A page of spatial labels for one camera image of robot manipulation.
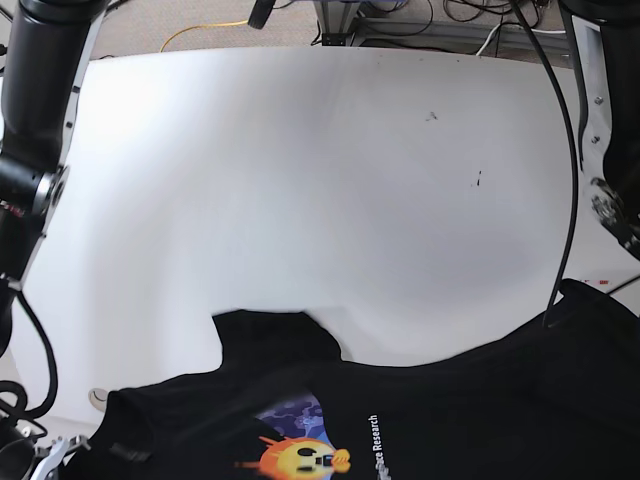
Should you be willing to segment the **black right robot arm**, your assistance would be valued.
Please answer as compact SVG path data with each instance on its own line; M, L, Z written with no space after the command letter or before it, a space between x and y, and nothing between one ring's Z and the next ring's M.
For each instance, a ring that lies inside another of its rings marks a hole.
M45 350L49 386L35 407L22 385L4 381L1 393L1 476L55 479L65 457L87 448L76 436L38 446L58 393L51 342L23 289L66 186L79 96L105 1L21 1L12 20L1 88L1 347L10 343L12 308L20 304Z

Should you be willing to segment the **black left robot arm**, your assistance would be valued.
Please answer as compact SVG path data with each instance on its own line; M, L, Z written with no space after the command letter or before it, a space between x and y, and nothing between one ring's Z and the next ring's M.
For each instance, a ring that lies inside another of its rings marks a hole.
M639 3L558 3L579 100L586 205L639 257Z

